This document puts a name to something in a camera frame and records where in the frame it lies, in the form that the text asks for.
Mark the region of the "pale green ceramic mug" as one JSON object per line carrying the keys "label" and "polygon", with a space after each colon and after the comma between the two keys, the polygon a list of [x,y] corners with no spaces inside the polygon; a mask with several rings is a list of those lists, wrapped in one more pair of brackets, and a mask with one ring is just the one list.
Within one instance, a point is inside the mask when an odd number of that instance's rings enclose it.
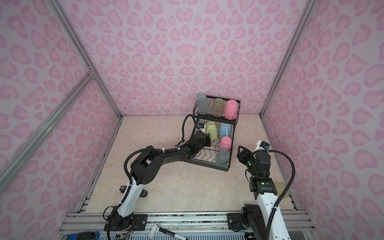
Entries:
{"label": "pale green ceramic mug", "polygon": [[206,134],[210,134],[210,138],[212,142],[218,138],[218,130],[215,122],[212,122],[212,121],[207,122]]}

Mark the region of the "teal translucent plastic cup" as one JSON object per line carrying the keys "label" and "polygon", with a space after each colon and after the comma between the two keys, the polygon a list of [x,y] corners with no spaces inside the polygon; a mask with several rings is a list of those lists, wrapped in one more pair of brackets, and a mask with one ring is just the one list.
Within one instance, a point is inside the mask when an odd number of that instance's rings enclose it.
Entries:
{"label": "teal translucent plastic cup", "polygon": [[229,164],[230,152],[227,149],[220,149],[217,153],[215,164],[219,167],[226,168]]}

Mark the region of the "pink plastic cup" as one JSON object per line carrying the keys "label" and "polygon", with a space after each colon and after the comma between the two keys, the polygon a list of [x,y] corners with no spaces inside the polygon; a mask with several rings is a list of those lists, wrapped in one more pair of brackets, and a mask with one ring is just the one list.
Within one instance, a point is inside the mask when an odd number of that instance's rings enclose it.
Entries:
{"label": "pink plastic cup", "polygon": [[235,100],[229,100],[225,106],[225,118],[227,120],[235,120],[238,117],[239,104]]}
{"label": "pink plastic cup", "polygon": [[226,149],[230,151],[231,148],[232,148],[232,139],[228,136],[222,137],[219,143],[219,150]]}

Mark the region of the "light blue ceramic mug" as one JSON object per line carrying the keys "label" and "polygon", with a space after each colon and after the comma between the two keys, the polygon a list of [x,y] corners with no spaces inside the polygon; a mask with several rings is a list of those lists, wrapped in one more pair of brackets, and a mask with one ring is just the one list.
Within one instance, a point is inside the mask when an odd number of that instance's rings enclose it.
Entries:
{"label": "light blue ceramic mug", "polygon": [[231,137],[232,125],[227,123],[221,123],[218,136],[222,139],[224,137]]}

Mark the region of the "green translucent plastic cup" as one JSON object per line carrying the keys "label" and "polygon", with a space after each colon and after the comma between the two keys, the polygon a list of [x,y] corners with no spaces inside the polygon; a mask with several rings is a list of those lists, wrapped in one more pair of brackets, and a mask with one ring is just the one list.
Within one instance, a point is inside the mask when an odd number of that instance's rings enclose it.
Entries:
{"label": "green translucent plastic cup", "polygon": [[213,101],[213,105],[211,107],[211,115],[214,117],[221,117],[224,113],[225,101],[221,98],[216,98]]}

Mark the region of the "pale yellow translucent cup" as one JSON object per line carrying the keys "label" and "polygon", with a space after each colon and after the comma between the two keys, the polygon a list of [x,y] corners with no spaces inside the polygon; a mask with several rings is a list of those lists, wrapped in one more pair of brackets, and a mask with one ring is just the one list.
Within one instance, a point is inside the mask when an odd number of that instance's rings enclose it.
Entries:
{"label": "pale yellow translucent cup", "polygon": [[[278,193],[278,197],[280,197],[283,194],[284,190],[287,188],[287,184],[283,182],[277,182],[275,183],[275,187]],[[291,194],[291,191],[290,191],[290,188],[288,188],[288,190],[283,196],[283,199],[288,198],[290,194]]]}

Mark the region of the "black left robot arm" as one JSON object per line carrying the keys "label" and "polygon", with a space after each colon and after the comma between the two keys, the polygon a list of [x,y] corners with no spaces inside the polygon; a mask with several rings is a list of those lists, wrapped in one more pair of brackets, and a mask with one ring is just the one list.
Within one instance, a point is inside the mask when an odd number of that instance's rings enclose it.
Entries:
{"label": "black left robot arm", "polygon": [[193,159],[204,147],[211,145],[209,134],[195,133],[185,144],[173,149],[156,149],[148,146],[130,154],[124,163],[124,171],[129,179],[122,199],[113,207],[106,219],[104,230],[125,231],[133,228],[134,208],[144,186],[152,182],[163,165],[173,162],[187,162]]}

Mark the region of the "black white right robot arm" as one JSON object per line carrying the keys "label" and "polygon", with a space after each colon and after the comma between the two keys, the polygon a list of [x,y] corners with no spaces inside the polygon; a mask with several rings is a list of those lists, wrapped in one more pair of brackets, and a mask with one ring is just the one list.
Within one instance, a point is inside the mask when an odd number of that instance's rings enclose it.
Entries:
{"label": "black white right robot arm", "polygon": [[[270,177],[271,153],[285,157],[292,167],[291,178],[280,195]],[[247,167],[246,172],[251,174],[250,192],[257,201],[256,205],[245,204],[242,207],[242,224],[252,229],[257,240],[290,240],[291,236],[281,213],[280,202],[290,189],[296,175],[293,160],[281,151],[271,150],[265,142],[262,142],[262,146],[254,152],[239,146],[237,159]]]}

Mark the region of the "black stapler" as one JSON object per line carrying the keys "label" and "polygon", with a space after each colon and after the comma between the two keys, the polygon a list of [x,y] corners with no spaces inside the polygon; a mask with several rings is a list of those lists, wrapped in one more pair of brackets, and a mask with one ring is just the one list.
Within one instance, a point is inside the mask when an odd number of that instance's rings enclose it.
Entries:
{"label": "black stapler", "polygon": [[[128,186],[120,186],[119,191],[124,194],[127,190]],[[148,195],[148,191],[142,190],[140,193],[140,197],[145,198]]]}

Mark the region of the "black marker pen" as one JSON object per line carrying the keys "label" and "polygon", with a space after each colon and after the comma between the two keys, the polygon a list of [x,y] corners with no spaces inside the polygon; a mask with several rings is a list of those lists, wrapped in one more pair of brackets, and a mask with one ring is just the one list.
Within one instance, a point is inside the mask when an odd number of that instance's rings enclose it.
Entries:
{"label": "black marker pen", "polygon": [[188,240],[187,237],[181,236],[177,233],[174,233],[172,231],[164,229],[164,228],[160,227],[159,225],[153,225],[152,226],[150,233],[149,233],[149,238],[151,240],[153,240],[155,238],[155,236],[157,235],[157,233],[163,233],[165,235],[171,236],[171,237],[178,239],[178,240]]}

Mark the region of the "blue black tool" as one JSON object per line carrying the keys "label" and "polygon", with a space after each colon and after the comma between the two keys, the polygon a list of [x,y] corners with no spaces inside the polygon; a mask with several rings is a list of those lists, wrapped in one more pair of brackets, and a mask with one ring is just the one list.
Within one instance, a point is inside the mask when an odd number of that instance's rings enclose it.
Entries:
{"label": "blue black tool", "polygon": [[62,240],[99,240],[100,232],[81,232],[77,234],[64,235]]}

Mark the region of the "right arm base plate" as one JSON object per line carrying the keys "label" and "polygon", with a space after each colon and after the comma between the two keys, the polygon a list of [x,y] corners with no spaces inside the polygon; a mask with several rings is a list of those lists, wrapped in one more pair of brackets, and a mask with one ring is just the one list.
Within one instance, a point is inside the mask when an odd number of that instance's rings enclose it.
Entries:
{"label": "right arm base plate", "polygon": [[248,224],[246,222],[246,216],[242,213],[228,213],[227,214],[227,223],[228,229],[234,232],[240,232],[242,230],[248,229]]}

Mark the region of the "aluminium front rail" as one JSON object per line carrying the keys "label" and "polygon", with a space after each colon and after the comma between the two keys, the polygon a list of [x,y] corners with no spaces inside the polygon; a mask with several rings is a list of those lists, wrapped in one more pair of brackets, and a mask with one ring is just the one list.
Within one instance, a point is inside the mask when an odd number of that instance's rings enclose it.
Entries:
{"label": "aluminium front rail", "polygon": [[[187,237],[189,240],[250,240],[252,229],[240,232],[228,229],[227,214],[241,212],[163,212],[137,213],[148,215],[144,231],[112,231],[111,239],[122,239],[122,234],[129,234],[131,240],[147,240],[153,225]],[[293,240],[317,240],[308,212],[283,210],[282,215],[288,232]],[[107,239],[104,231],[105,219],[101,213],[68,214],[59,229],[56,240],[64,235],[81,232],[100,232],[100,239]]]}

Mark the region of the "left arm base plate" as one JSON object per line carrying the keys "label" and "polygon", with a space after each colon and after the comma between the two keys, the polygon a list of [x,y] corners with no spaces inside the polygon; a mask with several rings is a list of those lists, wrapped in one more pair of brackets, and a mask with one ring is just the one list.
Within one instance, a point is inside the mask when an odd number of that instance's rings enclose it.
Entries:
{"label": "left arm base plate", "polygon": [[131,214],[121,217],[119,214],[109,215],[104,226],[104,231],[144,231],[148,215]]}

